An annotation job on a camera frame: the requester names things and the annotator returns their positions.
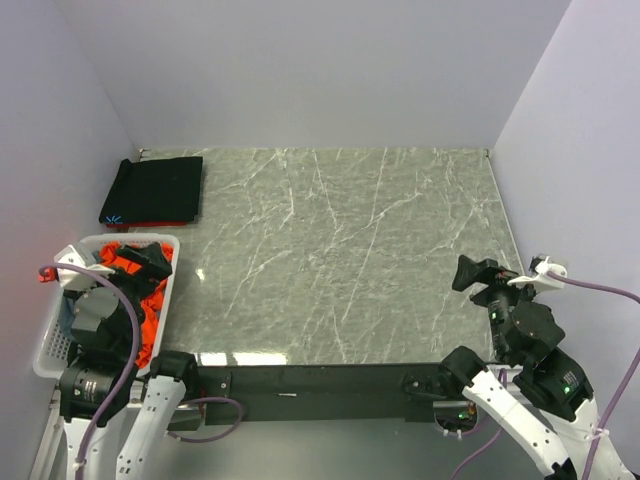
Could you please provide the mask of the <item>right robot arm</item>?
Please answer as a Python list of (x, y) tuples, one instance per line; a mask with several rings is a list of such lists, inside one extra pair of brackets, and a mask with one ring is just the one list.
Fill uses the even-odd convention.
[(459, 346), (439, 365), (439, 387), (452, 399), (465, 399), (484, 410), (518, 443), (546, 479), (634, 479), (610, 439), (606, 425), (632, 379), (634, 359), (605, 410), (582, 367), (559, 347), (565, 337), (550, 307), (535, 300), (543, 291), (573, 285), (637, 301), (630, 292), (573, 280), (564, 266), (547, 256), (533, 258), (529, 275), (493, 259), (458, 259), (451, 287), (482, 290), (471, 302), (486, 309), (499, 362), (520, 371), (512, 382), (514, 397), (471, 349)]

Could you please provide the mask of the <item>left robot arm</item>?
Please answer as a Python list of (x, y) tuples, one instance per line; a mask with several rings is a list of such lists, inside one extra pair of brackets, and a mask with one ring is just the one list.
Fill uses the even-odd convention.
[(59, 379), (70, 479), (141, 479), (174, 411), (201, 382), (196, 359), (155, 353), (176, 256), (165, 242), (64, 252), (56, 279), (71, 310)]

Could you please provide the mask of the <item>black t shirt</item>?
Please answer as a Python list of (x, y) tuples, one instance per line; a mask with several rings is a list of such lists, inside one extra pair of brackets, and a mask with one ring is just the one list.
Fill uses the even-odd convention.
[(98, 220), (105, 225), (178, 225), (199, 215), (201, 156), (120, 162)]

